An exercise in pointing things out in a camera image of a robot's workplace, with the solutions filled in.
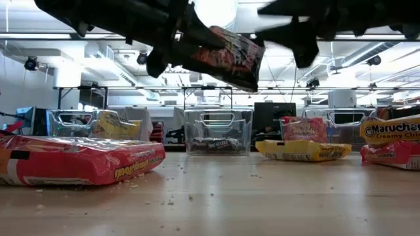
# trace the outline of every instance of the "clear plastic bin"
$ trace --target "clear plastic bin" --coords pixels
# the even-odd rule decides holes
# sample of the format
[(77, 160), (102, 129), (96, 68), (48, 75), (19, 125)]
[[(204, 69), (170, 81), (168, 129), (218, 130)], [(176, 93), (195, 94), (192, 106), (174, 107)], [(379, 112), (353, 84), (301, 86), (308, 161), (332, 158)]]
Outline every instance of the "clear plastic bin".
[(49, 110), (48, 136), (139, 140), (142, 121), (125, 121), (116, 111)]
[(253, 111), (203, 109), (184, 112), (188, 155), (249, 155)]
[(363, 120), (375, 116), (375, 108), (314, 108), (302, 117), (283, 117), (280, 121), (283, 140), (310, 140), (329, 144), (351, 144), (360, 151), (365, 140), (360, 137)]

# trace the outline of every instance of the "table surface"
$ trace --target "table surface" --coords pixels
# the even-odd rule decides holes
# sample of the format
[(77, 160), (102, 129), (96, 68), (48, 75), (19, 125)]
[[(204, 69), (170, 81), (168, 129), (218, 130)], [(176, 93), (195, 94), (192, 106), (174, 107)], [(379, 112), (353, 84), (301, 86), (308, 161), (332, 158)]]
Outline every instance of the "table surface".
[(129, 183), (35, 190), (0, 187), (0, 235), (420, 235), (420, 173), (359, 156), (168, 153)]

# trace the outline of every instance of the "food debris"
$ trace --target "food debris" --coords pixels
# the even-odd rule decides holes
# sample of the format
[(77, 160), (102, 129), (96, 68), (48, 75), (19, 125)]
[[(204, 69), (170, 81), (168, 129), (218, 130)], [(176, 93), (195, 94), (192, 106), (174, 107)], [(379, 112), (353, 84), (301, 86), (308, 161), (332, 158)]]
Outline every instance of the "food debris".
[(44, 205), (41, 205), (41, 204), (37, 205), (37, 210), (42, 210), (42, 209), (44, 209), (44, 208), (45, 208), (45, 206), (44, 206)]

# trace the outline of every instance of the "ceiling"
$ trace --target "ceiling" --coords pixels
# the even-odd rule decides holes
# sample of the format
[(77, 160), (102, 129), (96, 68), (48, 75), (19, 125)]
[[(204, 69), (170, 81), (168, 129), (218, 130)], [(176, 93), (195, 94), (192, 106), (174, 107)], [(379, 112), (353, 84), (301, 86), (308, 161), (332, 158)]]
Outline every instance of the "ceiling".
[[(287, 22), (288, 18), (259, 18), (257, 16), (257, 8), (269, 1), (265, 0), (239, 0), (238, 9), (236, 11), (236, 23), (234, 31), (238, 33), (251, 33), (255, 29), (267, 27), (273, 24), (282, 24)], [(69, 33), (72, 30), (62, 24), (61, 22), (50, 17), (48, 14), (41, 12), (34, 5), (32, 0), (9, 0), (0, 1), (0, 22), (7, 22), (0, 24), (2, 32), (37, 32), (37, 33)], [(95, 29), (96, 33), (104, 33), (101, 29)], [(371, 29), (368, 33), (395, 33), (388, 28)], [(133, 45), (127, 45), (124, 41), (97, 41), (97, 45), (104, 49), (109, 47), (114, 52), (114, 60), (119, 64), (124, 71), (130, 73), (136, 80), (136, 83), (142, 85), (156, 86), (156, 87), (179, 87), (191, 86), (195, 84), (202, 85), (218, 85), (223, 86), (222, 83), (209, 76), (203, 76), (202, 80), (196, 81), (191, 79), (189, 73), (165, 73), (159, 79), (154, 79), (147, 76), (145, 66), (140, 66), (136, 63), (136, 58), (139, 51), (151, 51), (151, 47), (142, 43), (135, 42)], [(71, 63), (83, 64), (85, 61), (77, 59), (74, 52), (77, 50), (84, 50), (87, 42), (84, 41), (9, 41), (8, 50), (17, 51), (22, 49), (56, 49), (67, 55), (73, 60)], [(321, 87), (367, 87), (371, 82), (376, 82), (378, 87), (412, 87), (417, 86), (417, 80), (420, 81), (420, 71), (416, 66), (419, 65), (418, 49), (420, 43), (405, 42), (394, 45), (387, 50), (379, 50), (379, 43), (372, 43), (366, 41), (351, 41), (351, 42), (318, 42), (320, 53), (313, 63), (312, 68), (295, 69), (293, 54), (289, 49), (266, 43), (266, 52), (261, 63), (259, 71), (259, 86), (260, 87), (305, 87), (306, 82), (313, 78), (320, 80)], [(365, 55), (369, 50), (360, 52), (362, 49), (369, 49), (373, 52), (380, 52), (379, 55), (382, 62), (378, 66), (368, 66), (364, 61), (350, 66), (349, 68), (340, 69), (340, 74), (334, 74), (331, 70), (332, 66), (339, 66), (343, 60), (359, 58)], [(46, 56), (43, 63), (51, 62), (51, 57)], [(98, 81), (101, 85), (116, 86), (120, 85), (121, 81), (118, 79), (107, 79), (112, 77), (109, 72), (110, 66), (103, 64), (101, 68), (89, 64), (87, 73), (84, 74), (84, 80)], [(409, 73), (401, 73), (405, 69), (413, 68)], [(290, 90), (264, 90), (260, 95), (253, 95), (255, 97), (266, 97), (269, 94), (275, 100), (279, 99), (276, 96), (281, 96), (284, 100), (298, 101), (303, 98), (311, 96), (313, 98), (325, 98), (325, 93), (306, 91), (293, 91), (294, 96), (291, 97)], [(358, 91), (360, 97), (369, 94), (369, 91)], [(382, 91), (374, 94), (377, 98), (386, 98), (392, 94), (393, 91)], [(166, 94), (169, 96), (177, 96), (177, 94)], [(136, 91), (115, 90), (110, 92), (110, 96), (126, 96), (132, 98), (133, 96), (141, 96)], [(237, 95), (238, 101), (241, 100), (240, 95)]]

